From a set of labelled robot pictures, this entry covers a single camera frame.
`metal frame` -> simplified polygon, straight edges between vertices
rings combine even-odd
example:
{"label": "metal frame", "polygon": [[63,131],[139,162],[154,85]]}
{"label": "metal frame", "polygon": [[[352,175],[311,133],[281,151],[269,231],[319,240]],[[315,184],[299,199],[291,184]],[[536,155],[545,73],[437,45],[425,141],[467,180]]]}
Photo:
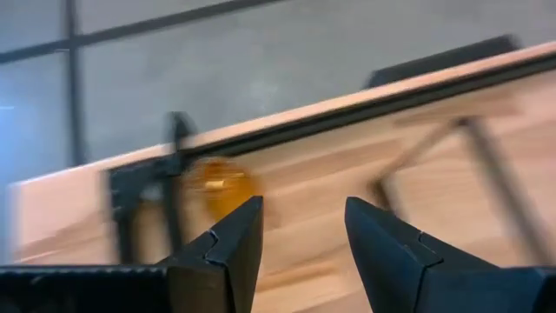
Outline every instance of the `metal frame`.
{"label": "metal frame", "polygon": [[464,117],[447,123],[390,164],[371,186],[379,198],[380,206],[403,218],[404,208],[400,204],[395,173],[457,130],[463,131],[466,135],[469,148],[477,157],[490,186],[506,209],[509,222],[522,234],[524,246],[538,264],[553,264],[549,249],[542,241],[542,235],[534,227],[533,217],[527,214],[528,206],[525,198],[518,192],[516,180],[505,166],[504,159],[500,157],[493,140],[490,139],[487,128],[478,117]]}

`wood grain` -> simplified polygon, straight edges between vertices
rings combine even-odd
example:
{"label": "wood grain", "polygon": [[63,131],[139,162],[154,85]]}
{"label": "wood grain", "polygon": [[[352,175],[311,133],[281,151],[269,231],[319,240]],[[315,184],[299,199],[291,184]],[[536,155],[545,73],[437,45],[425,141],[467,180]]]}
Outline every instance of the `wood grain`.
{"label": "wood grain", "polygon": [[[549,43],[465,64],[374,90],[198,136],[195,144],[336,110],[425,84],[468,75],[556,50]],[[404,151],[447,120],[467,115],[485,119],[531,204],[530,214],[555,248],[556,71],[430,103],[387,117],[349,125],[238,156],[265,196],[265,234],[255,312],[369,312],[343,224],[347,196],[370,202],[367,188]],[[164,153],[164,145],[117,156],[14,186],[19,215],[17,256],[24,263],[113,263],[103,170]],[[508,227],[461,137],[455,134],[396,177],[408,219],[463,250],[503,266],[533,263],[519,234]],[[186,239],[212,221],[199,195],[183,193]],[[142,259],[168,253],[159,203],[145,202],[135,221]]]}

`black clamp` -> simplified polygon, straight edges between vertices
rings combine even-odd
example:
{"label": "black clamp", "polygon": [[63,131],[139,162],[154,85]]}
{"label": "black clamp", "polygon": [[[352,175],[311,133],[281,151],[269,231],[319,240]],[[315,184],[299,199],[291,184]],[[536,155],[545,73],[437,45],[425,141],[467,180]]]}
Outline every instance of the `black clamp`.
{"label": "black clamp", "polygon": [[181,143],[192,133],[179,113],[171,114],[171,133],[173,151],[167,156],[153,157],[136,163],[126,164],[109,170],[110,200],[112,219],[117,228],[117,248],[120,263],[139,263],[136,243],[132,236],[132,223],[136,209],[142,201],[142,192],[152,183],[162,185],[164,217],[172,253],[183,246],[180,175],[195,161]]}

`orange object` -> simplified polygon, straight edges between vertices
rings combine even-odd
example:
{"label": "orange object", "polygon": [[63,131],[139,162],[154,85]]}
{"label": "orange object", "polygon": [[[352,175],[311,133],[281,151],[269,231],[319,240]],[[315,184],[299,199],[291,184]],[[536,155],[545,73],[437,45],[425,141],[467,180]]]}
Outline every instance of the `orange object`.
{"label": "orange object", "polygon": [[200,160],[193,169],[193,182],[194,187],[202,193],[207,210],[217,222],[257,195],[253,177],[224,157]]}

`wooden board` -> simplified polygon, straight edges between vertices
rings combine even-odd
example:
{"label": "wooden board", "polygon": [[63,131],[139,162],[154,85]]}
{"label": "wooden board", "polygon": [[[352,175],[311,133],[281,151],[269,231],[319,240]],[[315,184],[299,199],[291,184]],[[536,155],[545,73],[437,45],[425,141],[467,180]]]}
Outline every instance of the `wooden board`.
{"label": "wooden board", "polygon": [[[355,105],[404,90],[556,51],[556,43],[508,53],[328,100],[195,138],[210,143],[269,125]],[[370,202],[368,184],[405,150],[446,120],[480,115],[531,204],[530,214],[555,243],[556,71],[525,77],[413,110],[352,124],[238,156],[265,196],[263,257],[256,312],[370,311],[343,224],[347,196]],[[105,169],[159,156],[164,145],[20,183],[13,188],[18,214],[17,257],[23,263],[113,263]],[[533,260],[508,229],[500,205],[475,169],[457,134],[398,174],[401,200],[415,226],[498,265]],[[211,221],[188,191],[183,208],[188,238]],[[145,203],[137,224],[142,257],[168,253],[157,203]]]}

